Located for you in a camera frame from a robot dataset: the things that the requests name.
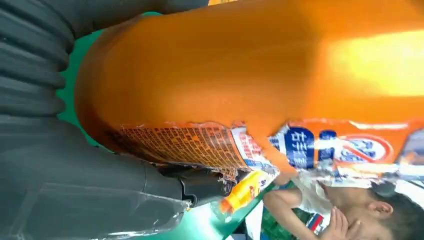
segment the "child's arm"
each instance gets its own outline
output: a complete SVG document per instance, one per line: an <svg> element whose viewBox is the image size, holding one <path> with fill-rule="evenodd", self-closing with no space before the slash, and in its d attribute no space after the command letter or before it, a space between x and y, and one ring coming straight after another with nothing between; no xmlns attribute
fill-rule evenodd
<svg viewBox="0 0 424 240"><path fill-rule="evenodd" d="M277 222L300 240L318 240L318 237L292 211L302 203L299 189L284 189L268 192L263 203Z"/></svg>

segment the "boy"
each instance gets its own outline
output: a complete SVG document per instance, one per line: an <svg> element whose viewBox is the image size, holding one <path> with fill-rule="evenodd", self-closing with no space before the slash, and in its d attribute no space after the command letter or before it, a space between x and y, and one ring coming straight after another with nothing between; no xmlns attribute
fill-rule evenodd
<svg viewBox="0 0 424 240"><path fill-rule="evenodd" d="M277 222L300 240L422 240L424 210L409 197L390 197L368 188L329 187L305 177L291 179L297 188L274 190L263 202ZM280 175L274 181L289 181ZM316 236L293 213L293 208L331 215L330 224Z"/></svg>

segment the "orange plastic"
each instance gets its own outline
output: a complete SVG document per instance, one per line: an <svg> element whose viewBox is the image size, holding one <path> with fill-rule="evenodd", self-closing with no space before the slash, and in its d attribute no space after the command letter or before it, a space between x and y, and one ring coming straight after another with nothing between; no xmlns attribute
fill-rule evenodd
<svg viewBox="0 0 424 240"><path fill-rule="evenodd" d="M78 76L81 125L106 147L123 126L244 121L272 147L288 119L424 117L419 0L239 0L146 17L105 33Z"/></svg>
<svg viewBox="0 0 424 240"><path fill-rule="evenodd" d="M255 171L240 181L232 190L231 194L220 202L222 213L233 214L240 208L247 206L260 193L262 180L272 181L265 172Z"/></svg>

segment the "child's hair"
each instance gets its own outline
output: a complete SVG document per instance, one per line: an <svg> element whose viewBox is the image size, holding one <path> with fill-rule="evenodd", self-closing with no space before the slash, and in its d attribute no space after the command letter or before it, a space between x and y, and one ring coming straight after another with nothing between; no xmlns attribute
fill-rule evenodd
<svg viewBox="0 0 424 240"><path fill-rule="evenodd" d="M372 192L377 201L385 202L393 207L391 217L381 223L390 229L395 240L424 239L424 209L408 196L396 193L393 196L381 196Z"/></svg>

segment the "black plastic part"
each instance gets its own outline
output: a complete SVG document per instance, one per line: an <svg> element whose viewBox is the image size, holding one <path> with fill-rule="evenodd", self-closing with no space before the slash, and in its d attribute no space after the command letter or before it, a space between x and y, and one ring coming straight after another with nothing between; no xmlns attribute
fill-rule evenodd
<svg viewBox="0 0 424 240"><path fill-rule="evenodd" d="M181 182L87 144L56 90L75 39L147 11L207 0L0 0L0 236L94 239L171 229ZM146 198L145 194L165 198Z"/></svg>
<svg viewBox="0 0 424 240"><path fill-rule="evenodd" d="M221 174L207 169L193 169L179 174L183 199L190 200L193 207L198 207L227 197L235 183L221 178Z"/></svg>

